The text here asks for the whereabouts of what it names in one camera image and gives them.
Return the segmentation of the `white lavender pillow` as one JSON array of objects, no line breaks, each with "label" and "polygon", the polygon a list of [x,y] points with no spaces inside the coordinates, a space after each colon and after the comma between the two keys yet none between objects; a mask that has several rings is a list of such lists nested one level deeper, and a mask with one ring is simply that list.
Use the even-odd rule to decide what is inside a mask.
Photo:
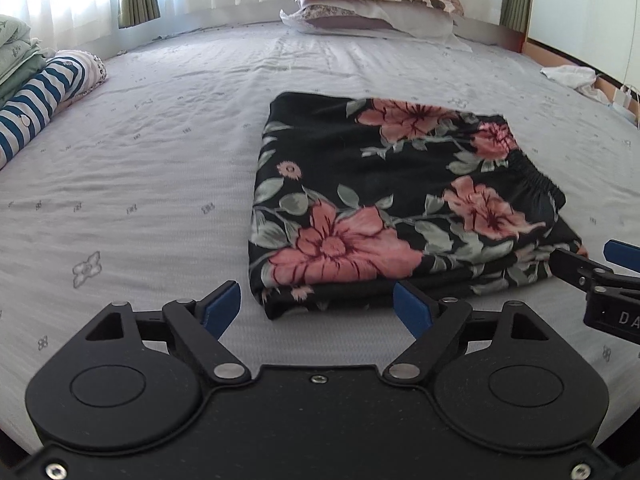
[{"label": "white lavender pillow", "polygon": [[422,3],[372,0],[302,0],[293,13],[280,11],[283,24],[305,34],[361,36],[428,42],[471,52],[454,34],[454,19]]}]

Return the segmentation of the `black floral pants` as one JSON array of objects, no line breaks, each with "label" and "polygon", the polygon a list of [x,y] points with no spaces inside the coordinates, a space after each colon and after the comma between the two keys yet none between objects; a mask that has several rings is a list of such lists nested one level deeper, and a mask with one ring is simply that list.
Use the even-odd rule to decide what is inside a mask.
[{"label": "black floral pants", "polygon": [[268,318],[545,280],[555,249],[585,253],[566,198],[499,115],[284,92],[262,132],[248,240]]}]

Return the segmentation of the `wooden bed frame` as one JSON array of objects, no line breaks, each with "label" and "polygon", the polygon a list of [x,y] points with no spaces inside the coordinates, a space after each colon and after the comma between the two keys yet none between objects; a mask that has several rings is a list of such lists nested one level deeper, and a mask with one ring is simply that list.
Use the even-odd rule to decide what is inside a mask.
[{"label": "wooden bed frame", "polygon": [[486,44],[486,46],[500,47],[504,50],[528,56],[542,66],[575,65],[589,67],[597,75],[594,86],[606,95],[610,103],[613,103],[616,90],[630,87],[630,84],[623,84],[609,74],[598,70],[579,58],[575,58],[573,55],[547,46],[540,41],[529,39],[524,32],[514,32],[514,30],[504,26],[455,15],[454,33],[465,40]]}]

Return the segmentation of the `white bed sheet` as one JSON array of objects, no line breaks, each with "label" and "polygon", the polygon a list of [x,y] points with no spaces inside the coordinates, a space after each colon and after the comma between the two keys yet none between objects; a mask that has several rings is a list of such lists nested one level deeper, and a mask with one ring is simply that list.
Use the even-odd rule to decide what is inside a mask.
[{"label": "white bed sheet", "polygon": [[99,310],[246,282],[262,127],[281,92],[500,114],[562,188],[590,257],[639,240],[638,130],[523,55],[268,24],[157,41],[107,71],[1,173],[1,427],[26,451],[39,446],[30,378]]}]

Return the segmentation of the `folded green blanket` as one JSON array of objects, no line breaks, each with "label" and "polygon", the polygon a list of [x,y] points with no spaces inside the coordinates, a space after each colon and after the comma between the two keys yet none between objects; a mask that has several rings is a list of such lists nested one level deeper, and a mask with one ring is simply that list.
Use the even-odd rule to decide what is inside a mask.
[{"label": "folded green blanket", "polygon": [[40,73],[55,50],[30,36],[30,27],[18,18],[0,18],[0,106],[12,99]]}]

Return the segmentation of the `white crumpled cloth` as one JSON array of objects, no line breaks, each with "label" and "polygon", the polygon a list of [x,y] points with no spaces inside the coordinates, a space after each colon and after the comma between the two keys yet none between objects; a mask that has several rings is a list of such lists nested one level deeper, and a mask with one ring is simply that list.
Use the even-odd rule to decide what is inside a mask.
[{"label": "white crumpled cloth", "polygon": [[562,84],[593,101],[608,105],[610,102],[605,93],[596,87],[597,73],[590,67],[576,65],[560,65],[543,67],[540,72],[549,80]]}]

